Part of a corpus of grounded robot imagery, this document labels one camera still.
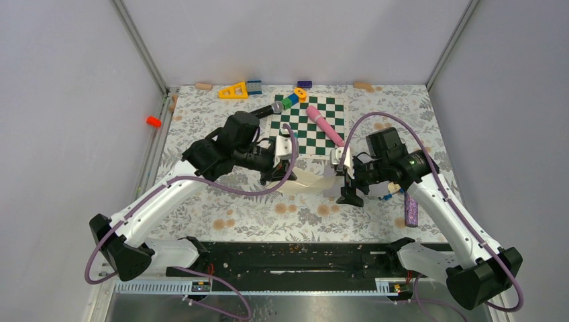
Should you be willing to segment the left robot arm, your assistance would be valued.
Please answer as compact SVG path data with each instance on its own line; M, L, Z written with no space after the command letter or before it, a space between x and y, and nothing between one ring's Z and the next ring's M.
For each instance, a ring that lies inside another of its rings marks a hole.
M89 227L96 246L85 267L85 281L95 285L110 279L110 276L91 278L97 254L111 266L112 276L122 281L133 280L147 270L174 267L184 268L193 276L204 273L208 258L191 239L152 239L149 234L167 215L206 186L251 197L280 188L292 175L299 149L291 126L285 123L282 129L284 135L278 136L269 148L262 148L258 146L260 120L251 113L238 111L223 126L193 142L170 172L131 205L110 217L94 216ZM264 182L277 183L263 191L240 191L217 183L234 166L255 170Z

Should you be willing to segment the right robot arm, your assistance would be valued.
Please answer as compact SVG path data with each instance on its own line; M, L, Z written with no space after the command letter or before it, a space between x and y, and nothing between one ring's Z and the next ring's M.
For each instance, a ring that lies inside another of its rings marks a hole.
M353 174L345 174L338 204L362 207L361 191L393 182L418 202L443 233L453 255L427 248L410 237L386 248L385 268L393 276L408 270L445 285L454 300L472 310L512 286L523 258L516 248L503 248L484 232L446 184L436 163L423 151L408 152L397 130L388 127L367 136L371 160L352 158Z

